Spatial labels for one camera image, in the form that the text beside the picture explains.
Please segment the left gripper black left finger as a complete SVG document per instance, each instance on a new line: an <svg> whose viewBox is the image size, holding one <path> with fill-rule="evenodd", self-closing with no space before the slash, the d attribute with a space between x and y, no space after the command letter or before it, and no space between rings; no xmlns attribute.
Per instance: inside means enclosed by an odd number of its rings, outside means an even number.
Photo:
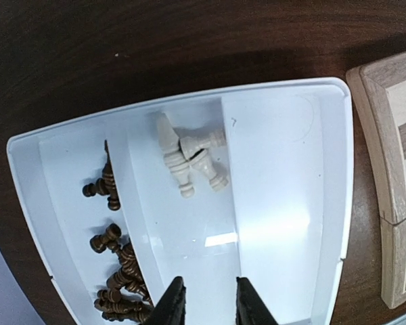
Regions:
<svg viewBox="0 0 406 325"><path fill-rule="evenodd" d="M177 276L165 290L159 302L145 321L145 325L184 325L186 287Z"/></svg>

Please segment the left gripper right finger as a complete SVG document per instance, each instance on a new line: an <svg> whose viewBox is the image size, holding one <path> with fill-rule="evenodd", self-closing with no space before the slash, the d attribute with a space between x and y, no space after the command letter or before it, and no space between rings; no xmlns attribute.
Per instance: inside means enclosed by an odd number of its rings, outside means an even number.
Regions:
<svg viewBox="0 0 406 325"><path fill-rule="evenodd" d="M237 277L236 324L277 325L257 291L245 277Z"/></svg>

